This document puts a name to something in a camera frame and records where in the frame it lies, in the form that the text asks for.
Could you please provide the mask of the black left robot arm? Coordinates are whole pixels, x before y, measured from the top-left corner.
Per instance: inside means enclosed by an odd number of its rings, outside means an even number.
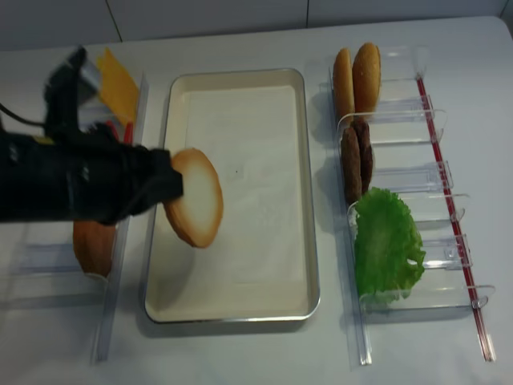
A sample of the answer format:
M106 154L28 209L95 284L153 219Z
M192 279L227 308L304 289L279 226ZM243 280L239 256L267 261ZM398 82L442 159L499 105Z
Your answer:
M47 80L43 134L2 131L2 221L112 225L183 195L168 151L120 142L103 122L80 128L79 106L94 96L120 123L135 121L130 74L112 53L93 63L81 47Z

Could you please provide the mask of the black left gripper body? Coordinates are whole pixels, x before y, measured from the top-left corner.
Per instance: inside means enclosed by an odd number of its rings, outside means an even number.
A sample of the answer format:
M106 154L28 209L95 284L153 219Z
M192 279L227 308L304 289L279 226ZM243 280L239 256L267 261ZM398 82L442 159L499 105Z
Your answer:
M42 163L42 218L119 221L135 214L138 161L148 150L116 142L106 124L79 128L79 70L88 59L77 48L47 80L45 135L54 145Z

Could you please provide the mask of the black left gripper finger bun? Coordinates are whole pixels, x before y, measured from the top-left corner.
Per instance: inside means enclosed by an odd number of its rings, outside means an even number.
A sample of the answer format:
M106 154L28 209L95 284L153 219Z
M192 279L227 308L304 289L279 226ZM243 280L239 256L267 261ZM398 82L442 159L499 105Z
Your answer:
M183 177L172 167L168 150L148 150L137 165L140 186L135 202L136 215L159 203L173 201L183 195Z

